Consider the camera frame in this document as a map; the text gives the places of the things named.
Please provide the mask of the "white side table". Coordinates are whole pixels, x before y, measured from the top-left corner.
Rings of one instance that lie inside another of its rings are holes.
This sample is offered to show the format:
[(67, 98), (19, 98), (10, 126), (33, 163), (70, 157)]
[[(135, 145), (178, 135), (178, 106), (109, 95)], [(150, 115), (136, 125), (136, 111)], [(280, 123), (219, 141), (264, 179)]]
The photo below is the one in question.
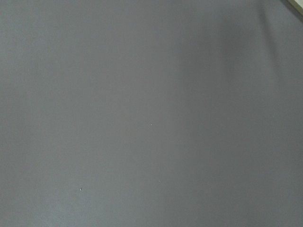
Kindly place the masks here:
[(282, 2), (294, 13), (303, 16), (303, 1), (302, 0), (282, 0)]

